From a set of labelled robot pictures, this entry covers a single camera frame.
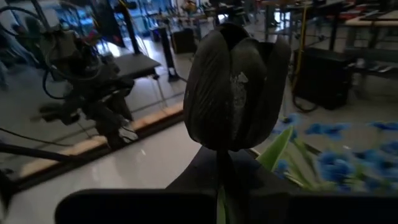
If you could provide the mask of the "black desk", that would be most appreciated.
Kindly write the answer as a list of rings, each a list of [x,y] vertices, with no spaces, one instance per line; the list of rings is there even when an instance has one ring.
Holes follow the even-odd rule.
[[[156,68],[161,64],[144,54],[125,54],[114,59],[119,67],[119,77],[133,79],[143,78],[156,74]]]

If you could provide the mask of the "black floor equipment box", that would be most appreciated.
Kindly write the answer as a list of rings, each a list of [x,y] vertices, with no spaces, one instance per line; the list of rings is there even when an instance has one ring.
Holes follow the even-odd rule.
[[[350,65],[354,58],[331,50],[306,48],[294,51],[294,68],[299,68],[293,96],[326,110],[341,108],[352,87]]]

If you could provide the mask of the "black tulip with bare stem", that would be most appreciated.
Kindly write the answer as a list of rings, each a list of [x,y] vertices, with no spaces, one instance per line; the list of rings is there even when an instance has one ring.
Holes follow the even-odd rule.
[[[248,220],[248,195],[230,152],[257,146],[270,135],[290,57],[284,38],[260,42],[229,22],[202,38],[195,53],[183,100],[184,123],[195,142],[216,152],[230,224]]]

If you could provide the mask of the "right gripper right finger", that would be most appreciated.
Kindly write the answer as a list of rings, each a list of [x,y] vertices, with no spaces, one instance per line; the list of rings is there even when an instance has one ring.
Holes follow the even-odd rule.
[[[280,179],[245,150],[231,152],[240,196],[234,224],[398,224],[398,194],[309,191]]]

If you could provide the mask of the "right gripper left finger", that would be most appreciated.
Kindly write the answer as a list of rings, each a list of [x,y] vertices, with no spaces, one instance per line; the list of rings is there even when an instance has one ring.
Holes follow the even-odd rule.
[[[215,224],[216,153],[200,148],[164,189],[85,189],[56,207],[55,224]]]

